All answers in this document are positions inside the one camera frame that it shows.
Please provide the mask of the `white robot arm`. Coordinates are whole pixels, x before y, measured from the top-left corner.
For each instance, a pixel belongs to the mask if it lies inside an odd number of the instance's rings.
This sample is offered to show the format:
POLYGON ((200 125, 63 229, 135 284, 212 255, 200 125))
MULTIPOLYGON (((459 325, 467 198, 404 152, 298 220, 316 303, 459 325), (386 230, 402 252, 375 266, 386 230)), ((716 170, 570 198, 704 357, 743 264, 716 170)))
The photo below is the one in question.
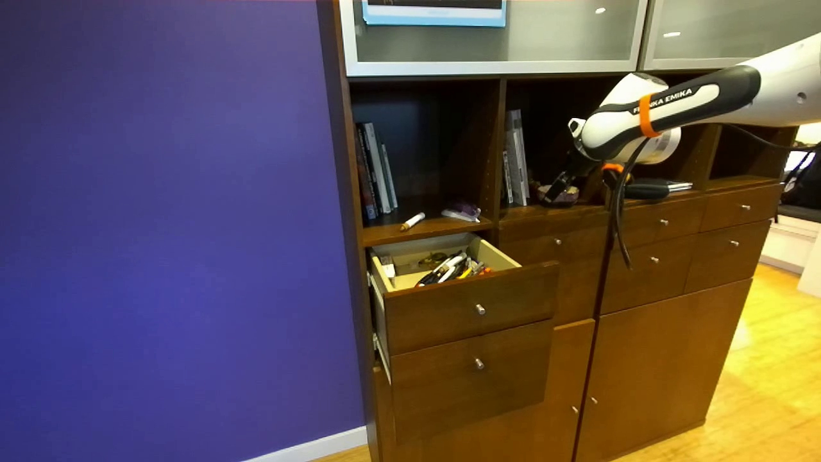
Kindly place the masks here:
POLYGON ((802 125, 821 117, 821 33, 680 84, 630 71, 571 130, 579 160, 613 161, 630 141, 695 124, 802 125))

